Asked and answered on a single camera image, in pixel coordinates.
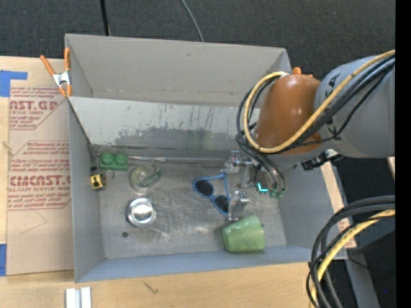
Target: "bin floor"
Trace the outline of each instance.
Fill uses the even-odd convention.
[[[149,166],[150,162],[138,162]],[[160,180],[145,195],[131,188],[127,171],[115,171],[106,189],[99,192],[103,247],[108,259],[163,255],[173,253],[224,250],[221,231],[232,223],[220,214],[211,200],[193,190],[192,182],[200,176],[214,176],[220,167],[160,163]],[[229,175],[229,193],[237,189],[240,173]],[[214,194],[225,194],[224,183],[212,180]],[[249,203],[242,216],[255,214],[264,226],[266,246],[286,244],[277,200],[259,194],[255,188],[243,189]],[[157,217],[148,227],[135,227],[126,221],[128,204],[137,197],[150,199]]]

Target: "green lego brick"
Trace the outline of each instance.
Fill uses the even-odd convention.
[[[124,153],[112,154],[103,153],[100,156],[101,170],[119,170],[126,171],[128,167],[127,155]]]

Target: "blue sunglasses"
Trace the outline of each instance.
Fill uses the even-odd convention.
[[[214,195],[214,187],[209,182],[210,180],[214,179],[223,179],[224,180],[224,187],[225,187],[225,195]],[[230,196],[227,189],[227,175],[225,173],[221,173],[217,176],[211,177],[201,177],[194,179],[193,181],[193,189],[199,195],[203,196],[204,198],[209,198],[211,203],[214,207],[223,215],[228,215],[229,210],[229,202]]]

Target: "gray bin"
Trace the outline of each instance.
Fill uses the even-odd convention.
[[[261,252],[225,251],[221,230],[229,221],[192,188],[239,150],[237,106],[264,75],[290,72],[285,49],[92,35],[66,35],[66,46],[76,282],[309,261],[333,214],[319,169],[287,171],[289,190],[280,200],[246,189],[244,216],[255,214],[264,225]],[[128,174],[134,164],[152,162],[130,160],[95,191],[94,154],[105,151],[160,159],[162,176],[144,194],[158,212],[149,227],[134,227],[125,216],[138,197]],[[239,173],[229,175],[229,194],[239,180]],[[224,193],[221,182],[215,186]]]

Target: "cardboard sheet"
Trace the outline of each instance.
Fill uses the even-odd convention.
[[[62,60],[49,61],[64,70]],[[0,69],[27,74],[11,79],[10,97],[2,97],[9,104],[6,274],[72,269],[67,101],[39,58],[1,57]]]

